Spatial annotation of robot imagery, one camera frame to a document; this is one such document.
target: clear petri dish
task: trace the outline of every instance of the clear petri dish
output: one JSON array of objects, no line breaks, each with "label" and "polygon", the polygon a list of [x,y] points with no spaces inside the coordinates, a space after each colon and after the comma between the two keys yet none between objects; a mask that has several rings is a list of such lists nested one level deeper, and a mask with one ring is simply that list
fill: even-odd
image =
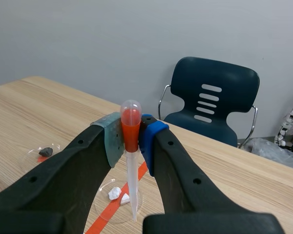
[{"label": "clear petri dish", "polygon": [[[47,148],[47,147],[50,147],[53,149],[53,154],[50,157],[43,157],[43,156],[39,155],[40,150]],[[62,151],[61,146],[59,144],[55,144],[55,143],[42,145],[42,146],[38,146],[35,149],[31,149],[21,159],[21,169],[22,169],[22,171],[27,173],[30,170],[32,170],[34,167],[36,167],[40,163],[48,160],[49,158],[51,158],[53,155],[59,153],[60,151]]]},{"label": "clear petri dish", "polygon": [[[132,210],[130,202],[121,205],[121,199],[124,195],[124,186],[127,181],[112,179],[108,183],[103,183],[92,203],[92,208],[96,210],[97,214],[106,221],[110,223],[124,223],[133,219]],[[108,192],[112,190],[113,187],[121,188],[122,192],[118,199],[111,201],[108,196]],[[138,212],[142,206],[142,195],[138,190]]]}]

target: orange pipette bulb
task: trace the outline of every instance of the orange pipette bulb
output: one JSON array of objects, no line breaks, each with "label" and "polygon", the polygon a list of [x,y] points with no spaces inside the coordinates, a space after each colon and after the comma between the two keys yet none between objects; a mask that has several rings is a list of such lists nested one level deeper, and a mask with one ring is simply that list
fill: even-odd
[{"label": "orange pipette bulb", "polygon": [[125,149],[133,153],[138,150],[138,137],[142,109],[134,100],[127,100],[121,106],[121,122],[124,134]]}]

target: pipette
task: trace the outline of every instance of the pipette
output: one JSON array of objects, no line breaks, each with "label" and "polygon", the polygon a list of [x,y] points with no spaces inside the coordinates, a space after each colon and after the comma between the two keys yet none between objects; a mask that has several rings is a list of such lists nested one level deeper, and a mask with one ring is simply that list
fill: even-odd
[{"label": "pipette", "polygon": [[134,100],[127,100],[121,106],[121,121],[127,158],[127,182],[133,220],[137,221],[138,210],[138,136],[142,109]]}]

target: small black rock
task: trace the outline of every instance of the small black rock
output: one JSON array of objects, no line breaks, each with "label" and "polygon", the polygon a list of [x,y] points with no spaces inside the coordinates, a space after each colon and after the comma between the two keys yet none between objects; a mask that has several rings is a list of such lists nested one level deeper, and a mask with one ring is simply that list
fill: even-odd
[{"label": "small black rock", "polygon": [[43,157],[50,157],[53,154],[53,149],[50,147],[40,150],[39,154]]}]

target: black chair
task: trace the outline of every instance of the black chair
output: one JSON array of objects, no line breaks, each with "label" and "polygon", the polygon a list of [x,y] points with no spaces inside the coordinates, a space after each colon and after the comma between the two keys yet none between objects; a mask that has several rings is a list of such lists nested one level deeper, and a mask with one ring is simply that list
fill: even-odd
[{"label": "black chair", "polygon": [[248,112],[252,107],[255,112],[251,131],[239,148],[251,137],[257,117],[253,103],[259,88],[259,76],[254,70],[205,58],[182,58],[159,101],[159,119],[168,87],[185,101],[185,106],[164,121],[237,147],[237,136],[227,125],[227,116],[231,112]]}]

